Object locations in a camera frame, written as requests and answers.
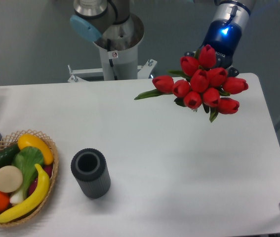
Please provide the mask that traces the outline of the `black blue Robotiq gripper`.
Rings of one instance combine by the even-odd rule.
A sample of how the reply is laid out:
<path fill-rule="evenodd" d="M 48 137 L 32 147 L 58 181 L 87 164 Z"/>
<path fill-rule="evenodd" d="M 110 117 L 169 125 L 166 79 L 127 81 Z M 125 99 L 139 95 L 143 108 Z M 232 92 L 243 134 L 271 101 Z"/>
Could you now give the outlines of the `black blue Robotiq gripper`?
<path fill-rule="evenodd" d="M 215 50 L 217 62 L 215 67 L 228 68 L 228 77 L 237 77 L 240 72 L 231 67 L 233 55 L 241 39 L 241 28 L 232 23 L 226 25 L 226 21 L 211 22 L 206 36 L 200 46 L 200 49 L 207 44 Z M 186 51 L 184 56 L 194 57 L 194 51 Z"/>

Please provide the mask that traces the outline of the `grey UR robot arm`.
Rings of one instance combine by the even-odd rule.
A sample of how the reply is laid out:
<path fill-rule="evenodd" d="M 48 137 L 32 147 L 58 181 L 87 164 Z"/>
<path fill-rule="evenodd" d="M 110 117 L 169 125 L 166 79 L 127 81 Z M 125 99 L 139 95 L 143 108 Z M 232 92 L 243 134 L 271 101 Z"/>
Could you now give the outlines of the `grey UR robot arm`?
<path fill-rule="evenodd" d="M 216 53 L 216 65 L 237 76 L 232 67 L 233 54 L 242 37 L 256 2 L 254 0 L 214 0 L 217 11 L 208 28 L 202 46 L 211 45 Z M 99 49 L 102 67 L 69 70 L 69 82 L 83 78 L 103 77 L 104 80 L 153 78 L 157 62 L 150 59 L 138 65 L 138 45 L 144 37 L 141 19 L 130 12 L 128 0 L 76 0 L 72 29 Z"/>

